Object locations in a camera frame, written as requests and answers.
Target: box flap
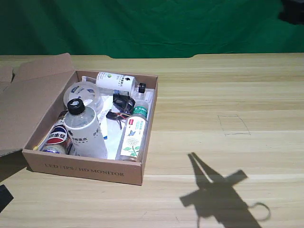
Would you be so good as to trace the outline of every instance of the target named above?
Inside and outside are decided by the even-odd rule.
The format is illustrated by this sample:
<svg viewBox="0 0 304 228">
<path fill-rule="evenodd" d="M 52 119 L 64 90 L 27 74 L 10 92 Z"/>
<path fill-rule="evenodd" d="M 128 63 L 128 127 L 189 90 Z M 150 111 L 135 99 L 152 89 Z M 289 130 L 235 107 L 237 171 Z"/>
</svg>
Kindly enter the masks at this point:
<svg viewBox="0 0 304 228">
<path fill-rule="evenodd" d="M 69 53 L 64 53 L 22 64 L 19 67 L 14 82 L 61 74 L 72 70 L 74 70 L 74 68 L 71 56 Z"/>
<path fill-rule="evenodd" d="M 4 66 L 0 68 L 0 93 L 2 93 L 13 79 L 13 68 Z"/>
<path fill-rule="evenodd" d="M 59 59 L 66 59 L 66 57 L 69 57 L 69 54 L 60 55 Z M 25 72 L 20 69 L 16 79 L 21 76 L 23 79 L 31 78 L 31 80 L 20 81 L 18 78 L 2 92 L 0 96 L 0 154 L 23 149 L 43 117 L 53 107 L 56 99 L 62 100 L 66 87 L 72 83 L 71 81 L 77 80 L 74 70 L 62 72 L 64 67 L 61 65 L 66 64 L 66 61 L 60 62 L 55 59 L 56 57 L 50 57 L 50 60 L 44 59 L 25 64 L 27 67 L 22 68 Z M 39 64 L 44 65 L 46 62 L 52 64 L 52 73 L 56 71 L 61 73 L 48 76 Z M 33 67 L 33 74 L 30 73 L 31 68 L 28 66 Z M 44 77 L 38 77 L 36 74 L 39 73 Z"/>
</svg>

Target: black bottle cap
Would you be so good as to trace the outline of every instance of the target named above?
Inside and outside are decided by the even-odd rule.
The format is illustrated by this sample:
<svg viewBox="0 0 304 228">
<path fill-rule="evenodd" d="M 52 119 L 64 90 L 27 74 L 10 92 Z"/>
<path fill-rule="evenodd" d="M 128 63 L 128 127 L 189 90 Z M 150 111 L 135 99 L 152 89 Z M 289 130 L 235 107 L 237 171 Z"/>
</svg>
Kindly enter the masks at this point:
<svg viewBox="0 0 304 228">
<path fill-rule="evenodd" d="M 144 92 L 146 91 L 146 84 L 145 83 L 140 83 L 138 86 L 138 92 L 141 94 L 144 94 Z"/>
<path fill-rule="evenodd" d="M 79 115 L 86 109 L 81 99 L 75 98 L 67 103 L 67 109 L 72 115 Z"/>
</svg>

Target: green label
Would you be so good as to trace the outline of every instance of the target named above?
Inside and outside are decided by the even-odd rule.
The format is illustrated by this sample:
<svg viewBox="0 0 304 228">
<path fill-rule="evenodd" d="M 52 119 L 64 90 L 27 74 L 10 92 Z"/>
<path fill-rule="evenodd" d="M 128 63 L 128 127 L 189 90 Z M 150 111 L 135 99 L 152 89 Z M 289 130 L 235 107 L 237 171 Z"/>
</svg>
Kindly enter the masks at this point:
<svg viewBox="0 0 304 228">
<path fill-rule="evenodd" d="M 134 108 L 133 114 L 141 114 L 147 118 L 148 110 L 145 107 L 137 106 Z"/>
</svg>

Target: white plastic bottle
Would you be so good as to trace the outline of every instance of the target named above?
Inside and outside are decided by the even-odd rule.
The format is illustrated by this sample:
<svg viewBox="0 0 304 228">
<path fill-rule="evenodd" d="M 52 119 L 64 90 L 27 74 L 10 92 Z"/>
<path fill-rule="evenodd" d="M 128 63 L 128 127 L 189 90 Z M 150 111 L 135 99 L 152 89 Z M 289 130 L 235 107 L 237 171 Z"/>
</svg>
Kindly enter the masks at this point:
<svg viewBox="0 0 304 228">
<path fill-rule="evenodd" d="M 139 83 L 133 76 L 108 72 L 98 73 L 96 78 L 96 86 L 102 88 L 100 90 L 101 93 L 107 93 L 109 90 L 111 90 L 112 94 L 120 94 L 130 97 L 133 97 L 138 89 L 143 91 L 143 93 L 145 90 L 145 84 Z"/>
<path fill-rule="evenodd" d="M 78 98 L 70 100 L 67 108 L 68 113 L 63 121 L 76 154 L 106 159 L 107 149 L 94 109 L 85 107 L 83 101 Z"/>
</svg>

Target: metal can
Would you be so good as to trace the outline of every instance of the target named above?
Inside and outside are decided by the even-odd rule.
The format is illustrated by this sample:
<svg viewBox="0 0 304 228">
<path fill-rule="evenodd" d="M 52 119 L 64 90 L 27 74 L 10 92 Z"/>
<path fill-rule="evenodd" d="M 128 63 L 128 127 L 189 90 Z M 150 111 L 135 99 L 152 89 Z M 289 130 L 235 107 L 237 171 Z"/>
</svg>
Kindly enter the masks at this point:
<svg viewBox="0 0 304 228">
<path fill-rule="evenodd" d="M 67 111 L 63 111 L 60 113 L 42 151 L 60 154 L 69 153 L 72 142 L 67 134 L 65 126 L 63 125 L 63 118 L 66 113 Z"/>
</svg>

